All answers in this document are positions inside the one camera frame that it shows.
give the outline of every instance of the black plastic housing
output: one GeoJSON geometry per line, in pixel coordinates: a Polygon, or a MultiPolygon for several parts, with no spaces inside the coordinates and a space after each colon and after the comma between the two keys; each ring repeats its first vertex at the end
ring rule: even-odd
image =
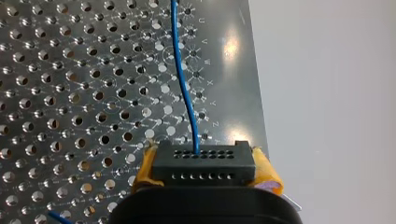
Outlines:
{"type": "Polygon", "coordinates": [[[152,165],[152,177],[166,186],[245,186],[255,175],[255,164],[246,141],[235,146],[192,146],[161,142],[152,165]]]}
{"type": "Polygon", "coordinates": [[[123,200],[109,224],[301,224],[279,196],[247,187],[142,189],[123,200]]]}

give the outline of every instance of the white wall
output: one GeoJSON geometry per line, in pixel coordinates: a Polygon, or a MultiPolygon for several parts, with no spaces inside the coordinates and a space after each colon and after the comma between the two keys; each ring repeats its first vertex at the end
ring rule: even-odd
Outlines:
{"type": "Polygon", "coordinates": [[[396,1],[249,3],[270,156],[303,222],[395,223],[396,1]]]}

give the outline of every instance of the black connector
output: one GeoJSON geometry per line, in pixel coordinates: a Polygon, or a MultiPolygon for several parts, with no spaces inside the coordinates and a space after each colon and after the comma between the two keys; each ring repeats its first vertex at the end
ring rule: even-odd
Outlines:
{"type": "Polygon", "coordinates": [[[254,179],[255,164],[246,141],[235,146],[192,146],[161,142],[152,166],[152,177],[165,186],[245,186],[254,179]]]}

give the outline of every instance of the perforated metal sheet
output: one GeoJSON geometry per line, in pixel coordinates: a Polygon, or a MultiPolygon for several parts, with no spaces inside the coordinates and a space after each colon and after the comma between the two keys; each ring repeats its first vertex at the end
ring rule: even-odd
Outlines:
{"type": "MultiPolygon", "coordinates": [[[[106,223],[148,140],[191,144],[169,1],[0,1],[0,223],[106,223]]],[[[181,1],[202,144],[266,150],[248,1],[181,1]]]]}

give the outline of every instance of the blue wire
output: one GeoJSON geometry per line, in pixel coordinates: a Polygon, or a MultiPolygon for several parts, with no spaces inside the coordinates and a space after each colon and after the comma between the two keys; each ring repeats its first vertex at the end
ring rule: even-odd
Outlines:
{"type": "Polygon", "coordinates": [[[62,224],[73,224],[71,221],[67,220],[64,217],[59,216],[59,214],[57,214],[53,211],[49,211],[49,216],[52,217],[53,219],[59,221],[62,224]]]}
{"type": "Polygon", "coordinates": [[[192,108],[192,102],[189,96],[189,92],[186,88],[186,80],[184,79],[183,69],[181,68],[181,55],[178,48],[178,32],[177,32],[177,0],[171,0],[171,17],[172,17],[172,39],[175,53],[175,63],[177,70],[178,83],[181,88],[184,103],[187,107],[187,113],[189,114],[191,130],[192,130],[192,143],[194,154],[199,154],[199,138],[198,138],[198,127],[197,121],[194,116],[194,109],[192,108]]]}

